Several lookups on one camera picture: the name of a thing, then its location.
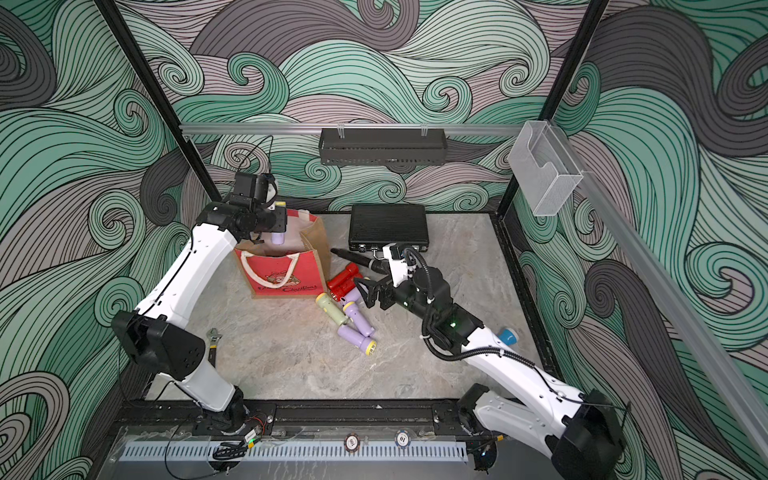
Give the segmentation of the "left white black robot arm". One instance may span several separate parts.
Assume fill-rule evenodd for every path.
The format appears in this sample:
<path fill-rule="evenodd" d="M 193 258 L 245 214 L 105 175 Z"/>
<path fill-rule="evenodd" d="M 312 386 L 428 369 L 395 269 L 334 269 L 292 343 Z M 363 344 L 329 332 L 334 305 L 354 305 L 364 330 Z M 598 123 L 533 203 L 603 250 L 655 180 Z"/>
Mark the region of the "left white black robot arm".
<path fill-rule="evenodd" d="M 277 203 L 277 193 L 270 173 L 236 174 L 233 190 L 198 215 L 189 241 L 157 286 L 111 322 L 132 362 L 168 378 L 226 434 L 246 422 L 243 393 L 216 370 L 205 340 L 187 325 L 206 285 L 238 243 L 254 234 L 286 232 L 287 209 Z"/>

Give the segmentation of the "green flashlight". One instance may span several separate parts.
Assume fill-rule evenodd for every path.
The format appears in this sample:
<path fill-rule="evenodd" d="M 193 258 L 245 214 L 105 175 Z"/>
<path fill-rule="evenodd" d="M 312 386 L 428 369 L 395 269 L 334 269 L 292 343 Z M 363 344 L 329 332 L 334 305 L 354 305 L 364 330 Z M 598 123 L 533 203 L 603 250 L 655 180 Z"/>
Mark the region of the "green flashlight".
<path fill-rule="evenodd" d="M 347 315 L 327 293 L 319 294 L 315 299 L 315 303 L 337 326 L 346 325 L 349 322 Z"/>

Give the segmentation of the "red jute tote bag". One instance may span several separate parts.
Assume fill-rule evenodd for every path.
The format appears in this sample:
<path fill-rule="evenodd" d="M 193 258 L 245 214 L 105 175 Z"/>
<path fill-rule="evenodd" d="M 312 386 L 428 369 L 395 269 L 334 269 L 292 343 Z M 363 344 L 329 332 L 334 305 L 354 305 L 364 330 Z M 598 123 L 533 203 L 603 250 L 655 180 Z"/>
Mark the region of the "red jute tote bag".
<path fill-rule="evenodd" d="M 236 263 L 255 298 L 315 298 L 327 291 L 331 253 L 322 218 L 290 209 L 287 220 L 281 244 L 266 234 L 235 247 Z"/>

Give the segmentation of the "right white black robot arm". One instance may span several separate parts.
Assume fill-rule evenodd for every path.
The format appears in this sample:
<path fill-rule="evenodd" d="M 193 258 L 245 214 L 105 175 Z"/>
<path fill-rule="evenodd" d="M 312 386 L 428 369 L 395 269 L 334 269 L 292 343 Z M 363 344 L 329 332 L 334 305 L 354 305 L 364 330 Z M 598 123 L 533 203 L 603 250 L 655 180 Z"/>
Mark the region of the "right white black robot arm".
<path fill-rule="evenodd" d="M 365 304 L 399 305 L 421 321 L 428 350 L 446 362 L 466 362 L 507 390 L 507 400 L 487 387 L 465 395 L 470 427 L 511 437 L 550 459 L 564 479 L 614 479 L 626 446 L 621 406 L 603 392 L 588 393 L 546 373 L 506 345 L 452 298 L 434 267 L 403 280 L 360 278 Z"/>

